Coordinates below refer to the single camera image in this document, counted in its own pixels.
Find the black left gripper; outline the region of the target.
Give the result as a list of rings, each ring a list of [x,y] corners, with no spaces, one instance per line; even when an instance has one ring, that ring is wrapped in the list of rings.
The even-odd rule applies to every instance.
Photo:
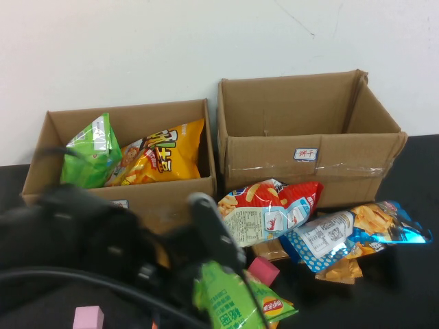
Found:
[[[180,226],[163,235],[142,228],[139,250],[137,286],[176,306],[191,306],[201,264],[209,259],[195,226]]]

